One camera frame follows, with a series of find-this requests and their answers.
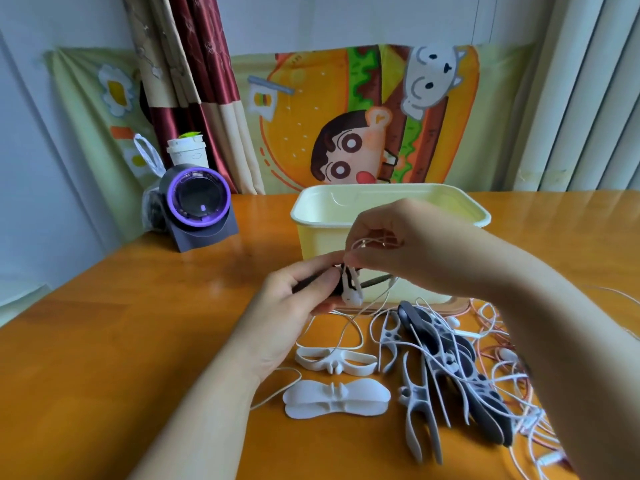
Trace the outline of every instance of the storage box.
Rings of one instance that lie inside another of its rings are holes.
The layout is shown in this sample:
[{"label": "storage box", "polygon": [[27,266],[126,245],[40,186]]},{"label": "storage box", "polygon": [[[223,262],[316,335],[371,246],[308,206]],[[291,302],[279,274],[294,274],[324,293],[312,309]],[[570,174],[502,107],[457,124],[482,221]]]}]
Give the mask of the storage box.
[{"label": "storage box", "polygon": [[[478,227],[491,222],[491,215],[478,202],[450,185],[318,185],[300,192],[291,211],[291,218],[298,225],[303,258],[344,249],[349,229],[359,213],[406,197],[430,202]],[[363,269],[360,279],[366,281],[380,274]],[[382,283],[365,289],[365,303],[377,298],[386,288],[387,284]],[[399,303],[404,299],[414,302],[418,297],[432,304],[444,303],[451,298],[399,280],[391,290],[388,303]]]}]

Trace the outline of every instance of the cartoon character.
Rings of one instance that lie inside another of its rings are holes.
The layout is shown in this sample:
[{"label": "cartoon character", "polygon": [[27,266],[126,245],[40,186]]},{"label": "cartoon character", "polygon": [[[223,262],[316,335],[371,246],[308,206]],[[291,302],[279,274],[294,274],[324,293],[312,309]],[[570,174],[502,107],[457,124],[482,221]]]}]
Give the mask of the cartoon character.
[{"label": "cartoon character", "polygon": [[465,55],[466,51],[450,45],[412,48],[404,72],[403,112],[421,121],[426,109],[435,106],[451,88],[462,82],[458,62]]},{"label": "cartoon character", "polygon": [[341,114],[320,130],[311,153],[311,174],[329,184],[375,184],[385,159],[391,112],[373,106]]}]

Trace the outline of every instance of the purple ring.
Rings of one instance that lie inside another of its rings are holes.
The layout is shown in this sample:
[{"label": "purple ring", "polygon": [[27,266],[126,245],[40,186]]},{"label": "purple ring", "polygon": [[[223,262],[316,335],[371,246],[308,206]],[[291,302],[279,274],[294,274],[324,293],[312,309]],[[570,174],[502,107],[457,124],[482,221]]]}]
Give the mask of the purple ring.
[{"label": "purple ring", "polygon": [[[174,194],[175,194],[175,188],[178,185],[178,182],[181,181],[182,177],[184,177],[188,173],[192,173],[194,171],[201,171],[203,173],[208,173],[208,174],[212,175],[213,177],[215,177],[219,182],[222,183],[222,185],[225,188],[225,193],[226,193],[226,195],[225,195],[225,197],[226,197],[225,206],[222,209],[222,211],[218,210],[218,211],[216,211],[215,214],[212,214],[211,218],[206,218],[205,217],[201,221],[196,221],[196,220],[193,220],[193,219],[187,219],[186,217],[181,215],[180,212],[178,212],[178,209],[175,208],[175,204],[173,203],[173,197],[174,197]],[[217,171],[212,170],[211,168],[205,168],[205,167],[201,167],[201,166],[192,166],[192,167],[186,168],[184,170],[181,170],[176,176],[174,176],[172,178],[171,183],[169,184],[169,189],[167,190],[167,193],[166,193],[166,201],[167,201],[167,204],[169,205],[169,210],[171,210],[171,213],[181,223],[186,224],[186,225],[191,226],[191,227],[209,227],[209,226],[212,226],[213,224],[215,224],[216,222],[218,222],[220,219],[222,219],[224,216],[227,215],[227,213],[229,211],[229,206],[231,205],[231,190],[229,189],[229,185],[228,185],[227,181]]]}]

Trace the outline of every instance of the cartoon eye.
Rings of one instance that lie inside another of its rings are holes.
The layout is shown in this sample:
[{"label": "cartoon eye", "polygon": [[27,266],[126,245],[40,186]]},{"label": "cartoon eye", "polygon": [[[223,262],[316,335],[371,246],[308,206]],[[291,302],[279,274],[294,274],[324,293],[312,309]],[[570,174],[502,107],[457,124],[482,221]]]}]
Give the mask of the cartoon eye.
[{"label": "cartoon eye", "polygon": [[362,147],[362,138],[356,133],[350,133],[342,138],[340,146],[347,153],[355,153]]},{"label": "cartoon eye", "polygon": [[331,167],[331,175],[338,180],[347,178],[350,173],[351,167],[347,162],[336,162]]}]

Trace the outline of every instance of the person's right hand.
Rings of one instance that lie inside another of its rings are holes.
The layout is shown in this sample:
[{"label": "person's right hand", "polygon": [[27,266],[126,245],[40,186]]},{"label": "person's right hand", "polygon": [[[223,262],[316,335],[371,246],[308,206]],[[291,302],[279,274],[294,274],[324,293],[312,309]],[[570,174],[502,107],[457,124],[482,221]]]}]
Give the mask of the person's right hand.
[{"label": "person's right hand", "polygon": [[[365,237],[397,244],[369,244]],[[391,273],[434,292],[490,299],[508,285],[530,255],[424,201],[403,199],[361,213],[347,237],[344,262]]]}]

